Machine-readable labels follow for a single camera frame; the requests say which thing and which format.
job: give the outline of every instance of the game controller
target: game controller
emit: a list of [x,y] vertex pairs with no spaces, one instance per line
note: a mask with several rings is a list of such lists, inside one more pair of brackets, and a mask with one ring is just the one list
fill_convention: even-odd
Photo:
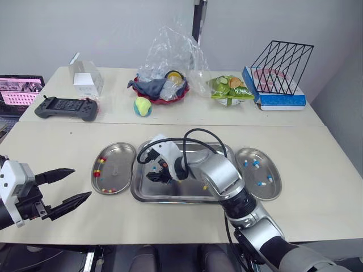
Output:
[[45,100],[34,110],[34,113],[40,118],[72,116],[79,117],[86,122],[96,119],[97,103],[92,99],[64,99],[45,95],[43,97]]

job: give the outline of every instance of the black wire rack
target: black wire rack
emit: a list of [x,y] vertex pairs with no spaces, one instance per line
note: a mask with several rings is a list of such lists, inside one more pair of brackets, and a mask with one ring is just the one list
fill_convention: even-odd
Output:
[[250,67],[257,91],[294,95],[313,48],[308,44],[271,41]]

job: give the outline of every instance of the metal tray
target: metal tray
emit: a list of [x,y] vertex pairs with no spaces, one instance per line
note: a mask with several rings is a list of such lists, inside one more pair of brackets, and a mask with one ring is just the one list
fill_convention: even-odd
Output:
[[[260,162],[260,168],[253,166],[253,159]],[[243,148],[236,153],[237,167],[246,183],[246,188],[252,195],[260,200],[273,200],[282,190],[280,175],[271,159],[260,150]],[[273,182],[267,179],[271,175]],[[258,182],[265,182],[265,186],[258,186]]]
[[[117,194],[125,190],[132,179],[135,148],[128,143],[113,143],[97,156],[91,173],[92,187],[100,194]],[[100,170],[100,176],[94,172]]]
[[[148,142],[143,143],[138,152]],[[183,149],[181,142],[176,142],[179,149]],[[217,152],[223,154],[222,147],[219,143],[208,143]],[[197,143],[187,143],[187,152],[195,152],[205,149]],[[226,145],[227,157],[234,163],[234,154],[232,149]],[[146,174],[152,171],[153,167],[157,171],[161,169],[157,160],[147,164],[134,164],[133,180],[131,182],[131,193],[134,198],[143,202],[158,202],[158,203],[217,203],[216,199],[209,193],[208,190],[204,191],[204,184],[196,179],[189,177],[181,182],[173,181],[170,184],[163,184],[160,182],[152,182],[146,177]]]

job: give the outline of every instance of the red plate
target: red plate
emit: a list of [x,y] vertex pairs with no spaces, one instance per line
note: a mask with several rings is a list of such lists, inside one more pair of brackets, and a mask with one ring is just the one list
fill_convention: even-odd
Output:
[[[134,81],[135,82],[138,82],[138,78],[135,77],[134,78]],[[152,100],[152,99],[149,98],[149,96],[143,95],[142,93],[140,93],[137,89],[134,88],[134,86],[132,86],[132,88],[137,93],[137,96],[145,97],[145,98],[149,99],[151,103],[156,104],[156,105],[167,105],[167,104],[170,104],[170,103],[173,103],[173,102],[177,102],[177,101],[181,100],[185,96],[185,94],[189,91],[189,86],[188,86],[188,83],[187,83],[187,85],[186,85],[183,93],[181,94],[181,96],[179,96],[176,99],[173,99],[173,100],[170,100],[170,101],[166,101],[166,100],[161,99],[161,98],[160,99],[156,99],[156,100]]]

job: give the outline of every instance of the green snack bag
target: green snack bag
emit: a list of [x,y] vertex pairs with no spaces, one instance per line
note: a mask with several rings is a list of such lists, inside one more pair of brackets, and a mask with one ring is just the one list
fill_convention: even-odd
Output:
[[228,98],[254,99],[255,96],[246,87],[237,87],[230,90]]
[[212,98],[225,106],[237,105],[244,99],[253,99],[254,95],[248,91],[244,82],[232,75],[223,75],[208,81],[214,89]]
[[224,76],[220,76],[219,78],[213,78],[208,82],[208,85],[214,89],[214,93],[212,94],[212,98],[221,99],[227,98],[231,88],[228,86],[228,79]]

